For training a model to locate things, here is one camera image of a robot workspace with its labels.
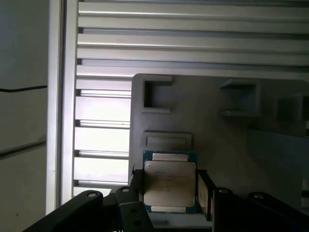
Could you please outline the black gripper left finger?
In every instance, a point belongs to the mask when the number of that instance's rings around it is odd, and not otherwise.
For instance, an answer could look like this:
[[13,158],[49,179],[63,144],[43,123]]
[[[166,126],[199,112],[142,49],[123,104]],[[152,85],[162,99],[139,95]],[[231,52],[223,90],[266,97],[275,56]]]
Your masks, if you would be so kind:
[[127,186],[103,196],[86,190],[25,230],[27,232],[151,232],[152,222],[139,200],[143,170],[132,171]]

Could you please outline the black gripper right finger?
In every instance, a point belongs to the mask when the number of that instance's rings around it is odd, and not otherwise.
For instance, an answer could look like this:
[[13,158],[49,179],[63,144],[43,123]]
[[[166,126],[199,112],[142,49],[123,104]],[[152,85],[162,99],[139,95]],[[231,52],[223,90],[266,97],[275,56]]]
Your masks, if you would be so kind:
[[301,211],[263,192],[251,192],[245,198],[217,187],[206,170],[197,170],[197,190],[206,186],[203,207],[213,232],[307,232],[309,217]]

